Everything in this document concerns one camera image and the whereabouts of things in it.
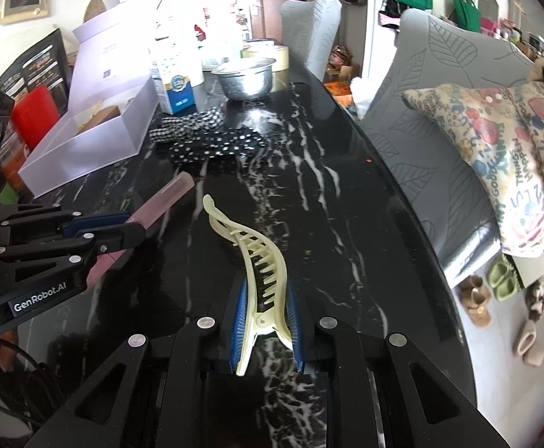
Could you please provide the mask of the tan box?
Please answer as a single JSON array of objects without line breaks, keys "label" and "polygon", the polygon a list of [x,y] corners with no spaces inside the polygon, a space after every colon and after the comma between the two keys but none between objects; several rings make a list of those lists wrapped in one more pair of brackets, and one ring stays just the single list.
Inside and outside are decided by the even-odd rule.
[{"label": "tan box", "polygon": [[118,117],[120,114],[120,109],[116,105],[104,107],[103,109],[97,111],[85,124],[81,124],[78,127],[77,133],[82,134],[85,131],[89,131],[103,122]]}]

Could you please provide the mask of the black white gingham scrunchie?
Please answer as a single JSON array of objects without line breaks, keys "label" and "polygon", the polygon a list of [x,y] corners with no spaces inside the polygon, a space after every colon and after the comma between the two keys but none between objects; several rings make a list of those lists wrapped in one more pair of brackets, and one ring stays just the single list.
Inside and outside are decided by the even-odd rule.
[{"label": "black white gingham scrunchie", "polygon": [[163,116],[159,127],[148,132],[151,141],[155,143],[169,143],[187,138],[193,138],[200,131],[214,130],[225,119],[224,111],[219,107],[212,107],[205,111],[185,116]]}]

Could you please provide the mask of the cream hair claw clip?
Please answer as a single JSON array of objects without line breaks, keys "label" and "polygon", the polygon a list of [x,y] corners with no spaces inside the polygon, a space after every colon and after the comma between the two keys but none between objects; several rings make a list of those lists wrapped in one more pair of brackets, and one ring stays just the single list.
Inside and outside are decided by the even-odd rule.
[{"label": "cream hair claw clip", "polygon": [[237,376],[246,374],[258,338],[274,334],[288,349],[294,348],[287,311],[288,271],[276,244],[253,228],[231,220],[211,195],[203,197],[210,227],[237,248],[245,265],[245,279],[232,304],[230,368]]}]

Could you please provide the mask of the black polka dot scrunchie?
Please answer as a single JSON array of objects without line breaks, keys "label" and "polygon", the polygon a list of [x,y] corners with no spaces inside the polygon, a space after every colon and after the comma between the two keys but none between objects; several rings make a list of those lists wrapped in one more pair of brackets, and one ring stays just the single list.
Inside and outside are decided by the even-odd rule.
[{"label": "black polka dot scrunchie", "polygon": [[202,130],[186,138],[176,139],[168,149],[168,159],[173,164],[191,164],[228,157],[247,159],[268,144],[266,138],[247,127]]}]

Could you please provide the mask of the white open gift box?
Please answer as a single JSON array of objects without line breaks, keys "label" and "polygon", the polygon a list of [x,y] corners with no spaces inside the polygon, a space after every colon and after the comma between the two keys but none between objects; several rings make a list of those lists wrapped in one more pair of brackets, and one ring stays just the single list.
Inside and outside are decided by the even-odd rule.
[{"label": "white open gift box", "polygon": [[139,153],[158,106],[151,30],[153,22],[127,4],[74,30],[80,47],[66,114],[20,169],[34,196]]}]

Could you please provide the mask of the red canister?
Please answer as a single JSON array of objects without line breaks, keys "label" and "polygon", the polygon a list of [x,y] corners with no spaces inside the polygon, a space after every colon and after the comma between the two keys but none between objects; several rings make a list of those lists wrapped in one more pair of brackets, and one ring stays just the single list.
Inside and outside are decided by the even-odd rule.
[{"label": "red canister", "polygon": [[25,145],[33,151],[60,120],[60,114],[48,88],[40,85],[15,105],[10,120]]}]

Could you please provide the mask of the blue white milk carton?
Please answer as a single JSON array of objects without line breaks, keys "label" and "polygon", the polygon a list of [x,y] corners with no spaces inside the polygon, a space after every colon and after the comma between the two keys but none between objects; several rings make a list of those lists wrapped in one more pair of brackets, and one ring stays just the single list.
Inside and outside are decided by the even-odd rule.
[{"label": "blue white milk carton", "polygon": [[175,115],[195,104],[191,82],[178,65],[153,64],[151,79],[164,113]]}]

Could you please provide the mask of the black snack bag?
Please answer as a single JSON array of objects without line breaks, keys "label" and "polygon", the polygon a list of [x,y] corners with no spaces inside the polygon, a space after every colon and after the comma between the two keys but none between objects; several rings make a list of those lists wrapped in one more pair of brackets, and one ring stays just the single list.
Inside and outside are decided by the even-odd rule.
[{"label": "black snack bag", "polygon": [[19,102],[34,89],[45,86],[63,116],[68,107],[70,83],[71,70],[61,30],[55,29],[20,54],[3,72],[0,91]]}]

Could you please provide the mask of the metal bowl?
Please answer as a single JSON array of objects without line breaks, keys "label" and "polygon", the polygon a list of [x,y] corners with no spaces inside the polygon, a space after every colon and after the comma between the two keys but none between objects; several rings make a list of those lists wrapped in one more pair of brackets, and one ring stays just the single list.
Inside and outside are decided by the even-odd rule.
[{"label": "metal bowl", "polygon": [[229,100],[255,100],[271,92],[275,63],[267,57],[241,58],[219,65],[212,74]]}]

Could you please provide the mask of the floral cushion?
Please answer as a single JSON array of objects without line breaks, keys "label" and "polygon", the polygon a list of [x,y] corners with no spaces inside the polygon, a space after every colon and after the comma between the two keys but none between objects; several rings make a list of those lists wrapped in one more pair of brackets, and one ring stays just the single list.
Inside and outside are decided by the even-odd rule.
[{"label": "floral cushion", "polygon": [[503,250],[544,253],[544,59],[513,87],[442,84],[402,95],[435,121],[488,193]]}]

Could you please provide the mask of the far grey chair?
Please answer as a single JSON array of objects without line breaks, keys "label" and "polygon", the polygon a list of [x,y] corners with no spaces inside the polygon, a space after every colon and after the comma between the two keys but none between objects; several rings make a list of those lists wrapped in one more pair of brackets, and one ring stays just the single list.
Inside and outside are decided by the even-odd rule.
[{"label": "far grey chair", "polygon": [[281,43],[319,81],[333,49],[342,17],[340,0],[287,0],[280,7]]}]

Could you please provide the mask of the grey leaf pattern chair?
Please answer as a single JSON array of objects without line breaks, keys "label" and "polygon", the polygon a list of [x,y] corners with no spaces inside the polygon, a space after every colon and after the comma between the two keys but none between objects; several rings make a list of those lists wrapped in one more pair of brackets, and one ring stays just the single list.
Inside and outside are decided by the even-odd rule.
[{"label": "grey leaf pattern chair", "polygon": [[500,249],[498,226],[481,180],[438,124],[407,107],[407,89],[455,83],[513,87],[531,61],[507,41],[475,34],[418,9],[404,11],[395,56],[361,127],[414,209],[449,285]]}]

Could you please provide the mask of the wall intercom panel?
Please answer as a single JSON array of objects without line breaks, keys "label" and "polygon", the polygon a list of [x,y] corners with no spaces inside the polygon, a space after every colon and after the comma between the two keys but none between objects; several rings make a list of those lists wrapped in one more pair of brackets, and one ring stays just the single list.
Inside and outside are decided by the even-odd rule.
[{"label": "wall intercom panel", "polygon": [[49,0],[3,0],[0,7],[0,24],[36,20],[49,15]]}]

